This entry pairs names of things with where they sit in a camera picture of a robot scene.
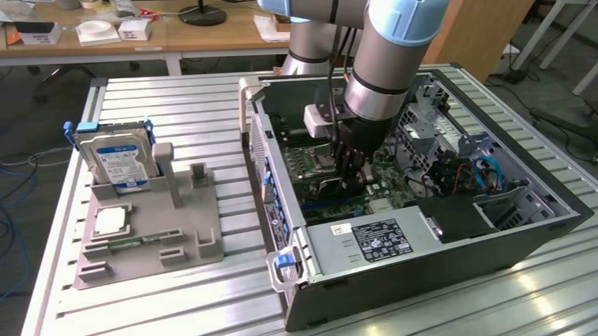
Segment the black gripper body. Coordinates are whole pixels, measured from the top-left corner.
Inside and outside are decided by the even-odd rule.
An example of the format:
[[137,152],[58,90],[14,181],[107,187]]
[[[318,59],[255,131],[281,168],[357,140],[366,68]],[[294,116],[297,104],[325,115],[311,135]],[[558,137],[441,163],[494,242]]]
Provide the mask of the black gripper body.
[[361,153],[365,157],[373,157],[375,151],[382,146],[391,127],[391,119],[367,120],[365,118],[351,118],[342,121],[341,131],[341,152]]

